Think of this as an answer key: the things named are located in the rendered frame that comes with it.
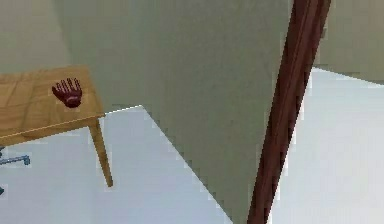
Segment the dark red baseball glove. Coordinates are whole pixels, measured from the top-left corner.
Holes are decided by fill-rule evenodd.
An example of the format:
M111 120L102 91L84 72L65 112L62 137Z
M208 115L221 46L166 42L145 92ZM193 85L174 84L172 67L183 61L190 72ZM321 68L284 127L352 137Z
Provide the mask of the dark red baseball glove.
M83 91L76 78L61 80L51 87L54 96L68 108L77 108L81 104Z

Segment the light wooden table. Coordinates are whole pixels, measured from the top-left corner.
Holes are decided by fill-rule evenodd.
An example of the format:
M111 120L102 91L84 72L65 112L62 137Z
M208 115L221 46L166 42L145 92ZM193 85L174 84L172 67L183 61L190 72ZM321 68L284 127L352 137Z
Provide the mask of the light wooden table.
M81 104L68 108L52 93L62 80L82 89ZM0 146L41 139L87 127L109 187L113 179L99 119L105 113L84 65L0 74Z

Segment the dark brown wooden door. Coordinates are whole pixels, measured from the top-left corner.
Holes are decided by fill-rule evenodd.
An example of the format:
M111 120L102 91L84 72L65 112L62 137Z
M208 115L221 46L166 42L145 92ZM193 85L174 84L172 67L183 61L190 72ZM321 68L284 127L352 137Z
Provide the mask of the dark brown wooden door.
M247 224L267 224L331 0L294 0Z

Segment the blue-grey office chair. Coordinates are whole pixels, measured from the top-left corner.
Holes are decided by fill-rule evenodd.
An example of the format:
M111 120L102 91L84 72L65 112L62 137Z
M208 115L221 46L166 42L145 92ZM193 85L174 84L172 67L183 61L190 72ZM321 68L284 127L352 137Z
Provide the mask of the blue-grey office chair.
M12 157L12 158L2 158L2 150L4 149L4 146L0 146L0 165L15 163L22 161L26 166L28 166L31 163L30 157L28 155L18 156L18 157Z

